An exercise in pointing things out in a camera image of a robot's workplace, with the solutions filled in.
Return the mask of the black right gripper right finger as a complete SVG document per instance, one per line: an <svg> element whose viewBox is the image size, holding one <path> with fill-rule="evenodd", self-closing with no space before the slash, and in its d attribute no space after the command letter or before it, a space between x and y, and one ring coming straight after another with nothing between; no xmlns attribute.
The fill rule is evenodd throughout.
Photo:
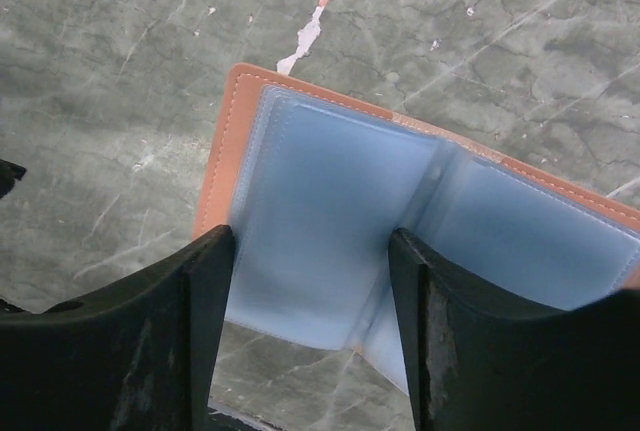
<svg viewBox="0 0 640 431"><path fill-rule="evenodd" d="M639 293L572 311L502 289L406 229L388 245L419 430L635 430Z"/></svg>

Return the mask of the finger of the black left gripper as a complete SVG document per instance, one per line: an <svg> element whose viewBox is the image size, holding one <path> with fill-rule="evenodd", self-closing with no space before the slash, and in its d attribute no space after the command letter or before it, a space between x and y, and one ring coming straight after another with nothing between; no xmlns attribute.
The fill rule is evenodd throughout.
<svg viewBox="0 0 640 431"><path fill-rule="evenodd" d="M17 181L21 181L26 174L26 169L18 164L0 160L0 197L10 193Z"/></svg>

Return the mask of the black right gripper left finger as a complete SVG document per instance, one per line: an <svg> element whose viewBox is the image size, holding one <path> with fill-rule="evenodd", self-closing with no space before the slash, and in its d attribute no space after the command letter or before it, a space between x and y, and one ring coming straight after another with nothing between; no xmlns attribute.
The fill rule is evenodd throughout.
<svg viewBox="0 0 640 431"><path fill-rule="evenodd" d="M5 430L208 430L235 238L218 226L33 314L1 306Z"/></svg>

